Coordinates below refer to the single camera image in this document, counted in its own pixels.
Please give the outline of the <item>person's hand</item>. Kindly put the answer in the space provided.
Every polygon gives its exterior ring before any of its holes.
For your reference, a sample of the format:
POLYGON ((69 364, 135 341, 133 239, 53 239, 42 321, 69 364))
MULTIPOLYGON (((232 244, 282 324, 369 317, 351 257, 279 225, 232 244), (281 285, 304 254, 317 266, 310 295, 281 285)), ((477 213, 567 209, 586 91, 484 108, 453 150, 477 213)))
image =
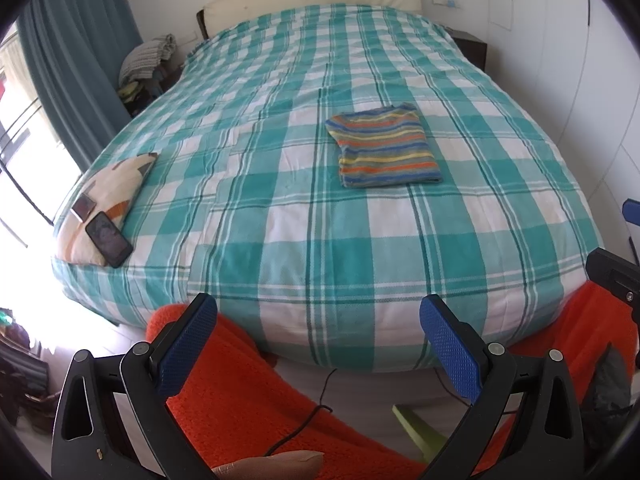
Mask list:
POLYGON ((271 456, 247 457, 212 469, 222 480, 305 480, 318 476, 324 455, 293 451, 271 456))

